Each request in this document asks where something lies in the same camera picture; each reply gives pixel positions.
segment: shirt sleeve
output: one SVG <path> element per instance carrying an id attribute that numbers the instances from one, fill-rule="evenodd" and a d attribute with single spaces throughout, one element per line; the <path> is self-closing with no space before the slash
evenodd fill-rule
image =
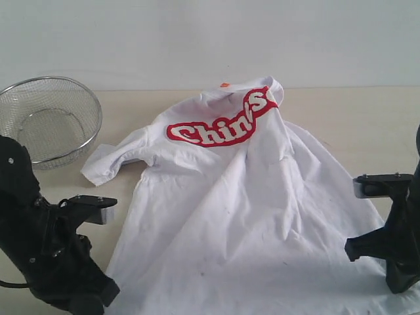
<path id="1" fill-rule="evenodd" d="M 153 165 L 148 127 L 133 131 L 117 146 L 100 144 L 87 159 L 81 173 L 95 186 L 100 186 L 112 180 L 122 165 L 140 160 Z"/>

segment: t-shirt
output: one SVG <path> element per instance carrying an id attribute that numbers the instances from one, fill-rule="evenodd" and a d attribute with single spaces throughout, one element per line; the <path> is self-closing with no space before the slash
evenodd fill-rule
<path id="1" fill-rule="evenodd" d="M 420 311 L 418 286 L 394 295 L 381 261 L 349 261 L 346 239 L 384 222 L 340 163 L 282 119 L 282 86 L 224 86 L 100 145 L 82 169 L 101 185 L 124 163 L 148 164 L 106 271 L 121 289 L 106 314 Z"/>

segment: wire mesh basket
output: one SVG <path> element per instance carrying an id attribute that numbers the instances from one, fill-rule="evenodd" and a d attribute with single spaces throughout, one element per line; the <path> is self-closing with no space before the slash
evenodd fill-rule
<path id="1" fill-rule="evenodd" d="M 101 125 L 95 94 L 68 77 L 36 77 L 0 92 L 0 135 L 25 146 L 34 169 L 75 161 L 89 151 Z"/>

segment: red printed logo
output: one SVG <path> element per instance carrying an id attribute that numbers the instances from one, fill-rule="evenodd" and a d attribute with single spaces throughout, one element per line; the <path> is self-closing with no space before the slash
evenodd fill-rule
<path id="1" fill-rule="evenodd" d="M 220 117 L 208 126 L 204 122 L 169 125 L 166 133 L 171 140 L 198 146 L 231 146 L 249 139 L 257 127 L 257 118 L 277 108 L 268 87 L 250 90 L 243 98 L 243 110 L 234 118 Z"/>

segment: beige table surface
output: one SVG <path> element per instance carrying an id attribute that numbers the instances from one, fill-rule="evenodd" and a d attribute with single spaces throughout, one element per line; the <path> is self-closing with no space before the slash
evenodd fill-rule
<path id="1" fill-rule="evenodd" d="M 170 105 L 197 93 L 97 92 L 104 121 L 94 148 L 100 143 L 117 144 L 131 131 L 151 123 Z M 412 173 L 419 161 L 415 133 L 420 124 L 420 87 L 287 89 L 280 108 L 285 120 L 300 125 L 321 140 L 352 176 L 397 171 Z M 115 221 L 106 226 L 84 224 L 78 230 L 91 239 L 92 257 L 105 270 L 145 164 L 126 165 L 114 180 L 95 188 L 79 172 L 86 159 L 87 156 L 67 167 L 35 174 L 41 183 L 43 195 L 50 202 L 76 194 L 108 196 L 119 200 Z M 389 211 L 389 200 L 377 199 L 374 202 L 385 218 Z M 19 271 L 1 251 L 0 279 L 23 281 Z M 27 289 L 0 288 L 0 314 L 66 313 L 36 300 Z"/>

